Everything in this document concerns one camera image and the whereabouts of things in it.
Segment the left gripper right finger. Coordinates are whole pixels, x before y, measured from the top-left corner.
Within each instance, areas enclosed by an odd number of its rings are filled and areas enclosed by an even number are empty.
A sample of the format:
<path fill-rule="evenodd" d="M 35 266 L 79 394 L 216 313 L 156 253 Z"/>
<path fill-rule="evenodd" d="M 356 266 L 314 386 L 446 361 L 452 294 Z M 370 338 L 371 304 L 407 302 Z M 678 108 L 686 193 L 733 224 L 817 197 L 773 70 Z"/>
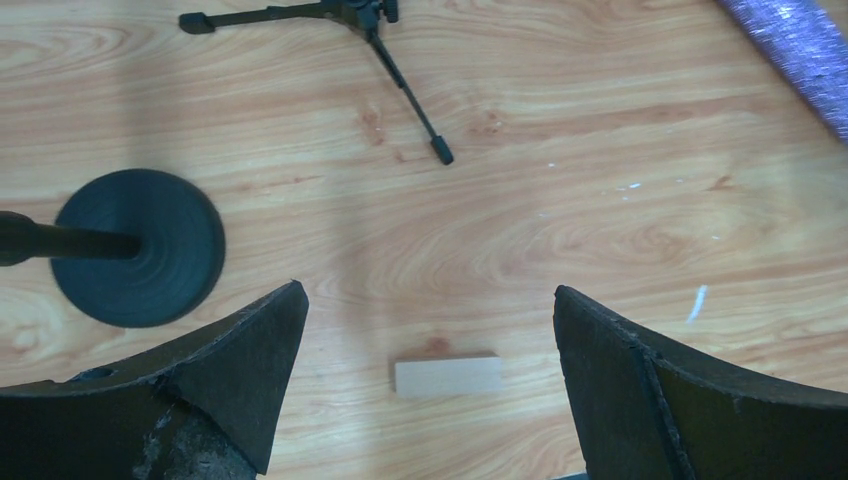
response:
<path fill-rule="evenodd" d="M 843 479 L 847 397 L 739 367 L 560 286 L 553 328 L 592 479 Z"/>

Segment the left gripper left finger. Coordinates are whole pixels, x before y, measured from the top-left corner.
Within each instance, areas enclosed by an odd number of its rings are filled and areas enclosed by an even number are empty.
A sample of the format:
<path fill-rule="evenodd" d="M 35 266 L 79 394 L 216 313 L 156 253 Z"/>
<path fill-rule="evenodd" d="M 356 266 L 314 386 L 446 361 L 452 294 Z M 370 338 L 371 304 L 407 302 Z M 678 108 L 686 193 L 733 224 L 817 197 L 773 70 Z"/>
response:
<path fill-rule="evenodd" d="M 2 477 L 266 474 L 308 309 L 292 281 L 140 354 L 64 382 L 3 388 Z"/>

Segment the black round-base mic stand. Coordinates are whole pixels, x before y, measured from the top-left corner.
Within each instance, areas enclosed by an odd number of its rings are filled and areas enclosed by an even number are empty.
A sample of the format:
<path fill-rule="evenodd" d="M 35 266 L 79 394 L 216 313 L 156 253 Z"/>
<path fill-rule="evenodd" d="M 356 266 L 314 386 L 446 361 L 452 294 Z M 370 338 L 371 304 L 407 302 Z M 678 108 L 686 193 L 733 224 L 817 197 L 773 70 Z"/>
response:
<path fill-rule="evenodd" d="M 211 293 L 226 239 L 209 197 L 191 182 L 153 169 L 98 177 L 73 193 L 52 224 L 1 214 L 1 264 L 46 258 L 63 295 L 108 325 L 173 322 Z"/>

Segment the black tripod clip mic stand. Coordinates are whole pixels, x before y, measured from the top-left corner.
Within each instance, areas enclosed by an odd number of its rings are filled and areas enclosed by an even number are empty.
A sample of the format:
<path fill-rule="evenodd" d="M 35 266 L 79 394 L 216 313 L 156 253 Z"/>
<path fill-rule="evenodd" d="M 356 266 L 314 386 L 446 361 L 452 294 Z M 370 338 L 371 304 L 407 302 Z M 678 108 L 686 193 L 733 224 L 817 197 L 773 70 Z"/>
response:
<path fill-rule="evenodd" d="M 399 3 L 392 0 L 320 0 L 314 3 L 268 6 L 260 10 L 220 15 L 203 12 L 183 13 L 178 17 L 179 28 L 190 35 L 211 34 L 219 28 L 294 18 L 325 19 L 343 25 L 360 36 L 375 52 L 395 85 L 403 91 L 424 129 L 430 136 L 430 146 L 440 162 L 448 166 L 454 156 L 443 136 L 439 135 L 412 92 L 405 77 L 384 45 L 380 34 L 381 20 L 399 21 Z"/>

